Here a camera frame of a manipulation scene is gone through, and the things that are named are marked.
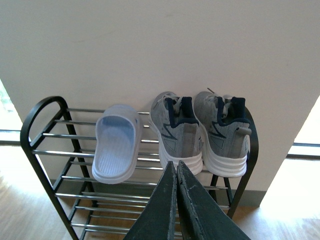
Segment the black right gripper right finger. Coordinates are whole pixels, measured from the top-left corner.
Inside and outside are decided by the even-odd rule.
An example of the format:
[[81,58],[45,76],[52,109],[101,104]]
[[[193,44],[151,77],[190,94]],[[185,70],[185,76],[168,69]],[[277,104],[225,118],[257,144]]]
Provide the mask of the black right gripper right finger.
[[184,240],[248,240],[221,210],[188,166],[177,166],[177,205]]

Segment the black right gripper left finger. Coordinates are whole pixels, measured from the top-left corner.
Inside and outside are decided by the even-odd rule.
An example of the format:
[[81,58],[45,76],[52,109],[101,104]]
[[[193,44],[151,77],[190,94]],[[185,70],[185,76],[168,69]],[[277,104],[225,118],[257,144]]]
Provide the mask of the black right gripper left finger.
[[177,175],[169,161],[143,212],[125,240],[173,240],[177,204]]

